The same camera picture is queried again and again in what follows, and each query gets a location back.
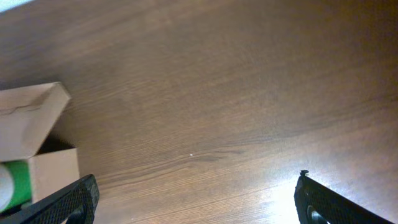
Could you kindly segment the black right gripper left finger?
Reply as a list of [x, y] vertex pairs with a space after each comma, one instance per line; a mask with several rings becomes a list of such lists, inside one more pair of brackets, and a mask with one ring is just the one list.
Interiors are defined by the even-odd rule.
[[92, 224], [99, 199], [95, 176], [89, 174], [3, 218], [1, 224]]

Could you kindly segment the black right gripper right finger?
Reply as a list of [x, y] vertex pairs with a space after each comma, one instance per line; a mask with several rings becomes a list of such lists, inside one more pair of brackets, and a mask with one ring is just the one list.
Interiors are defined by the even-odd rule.
[[307, 176], [301, 170], [294, 201], [301, 224], [393, 224]]

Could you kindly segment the green tape roll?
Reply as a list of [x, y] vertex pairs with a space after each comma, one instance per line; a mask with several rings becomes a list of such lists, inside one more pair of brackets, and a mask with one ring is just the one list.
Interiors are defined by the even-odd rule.
[[26, 161], [1, 163], [1, 212], [32, 199], [29, 166]]

